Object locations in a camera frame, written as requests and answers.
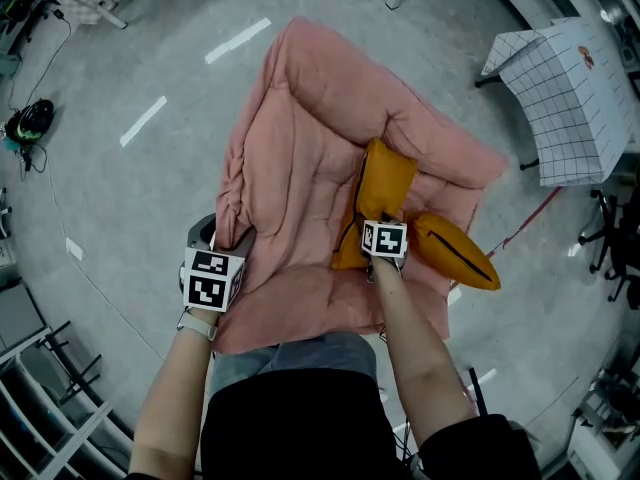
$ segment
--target quilted blanket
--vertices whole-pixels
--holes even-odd
[[[330,268],[354,175],[376,137],[418,161],[403,211],[428,209],[462,229],[506,168],[336,31],[293,19],[267,53],[225,154],[216,243],[230,247],[250,226],[257,238],[215,350],[379,330],[375,285],[364,272]],[[417,310],[447,338],[450,280],[412,253],[403,277]]]

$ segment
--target concrete floor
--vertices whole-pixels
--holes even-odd
[[[97,389],[131,426],[175,332],[186,231],[214,210],[229,131],[268,46],[293,16],[336,28],[514,167],[534,158],[506,88],[473,87],[495,34],[525,26],[502,0],[404,0],[396,11],[384,0],[129,0],[118,13],[129,22],[123,31],[107,23],[75,29],[37,91],[59,109],[47,172],[20,182],[4,151],[0,165],[24,279],[51,325],[70,319],[85,348],[103,355]],[[270,27],[205,64],[208,52],[263,17]],[[14,106],[65,35],[53,19],[37,27]],[[9,89],[0,87],[2,117]],[[167,104],[123,149],[121,135],[163,95]],[[535,170],[511,170],[487,191],[472,237],[491,250],[549,193]],[[541,440],[541,463],[560,450],[569,414],[628,315],[624,297],[607,303],[611,285],[588,273],[593,247],[568,256],[592,209],[588,188],[563,190],[495,257],[503,289],[462,288],[450,307],[458,366],[479,375],[496,369],[484,385],[488,407]],[[81,262],[65,252],[61,221],[84,248]],[[404,416],[388,356],[372,342],[396,426]]]

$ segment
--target orange pillow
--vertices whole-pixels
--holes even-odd
[[[459,227],[430,212],[412,212],[406,217],[409,243],[427,265],[474,288],[500,289],[493,265]]]
[[[356,219],[382,220],[382,214],[395,217],[400,211],[417,171],[417,162],[387,148],[380,139],[372,140],[351,190],[347,211],[342,218],[331,268],[366,268],[360,253],[360,231]]]

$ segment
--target forearm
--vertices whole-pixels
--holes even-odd
[[[160,479],[192,474],[210,356],[205,336],[188,328],[176,334],[138,420],[131,472]]]
[[[373,258],[389,355],[418,445],[438,430],[474,415],[442,339],[413,302],[400,274]]]

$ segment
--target gray shorts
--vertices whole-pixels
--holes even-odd
[[[304,341],[282,343],[243,354],[216,354],[210,393],[254,375],[277,370],[329,368],[364,373],[376,384],[376,355],[362,336],[331,332]]]

